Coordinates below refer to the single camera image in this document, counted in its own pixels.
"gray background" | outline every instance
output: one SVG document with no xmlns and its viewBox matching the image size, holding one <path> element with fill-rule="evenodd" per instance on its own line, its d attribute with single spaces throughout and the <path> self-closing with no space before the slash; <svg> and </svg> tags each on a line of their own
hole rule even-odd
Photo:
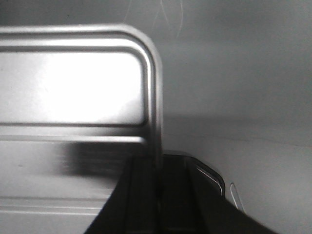
<svg viewBox="0 0 312 234">
<path fill-rule="evenodd" d="M 163 61 L 164 148 L 216 169 L 231 202 L 235 183 L 259 222 L 307 234 L 311 12 L 310 0 L 2 0 L 0 24 L 124 22 L 149 35 Z"/>
</svg>

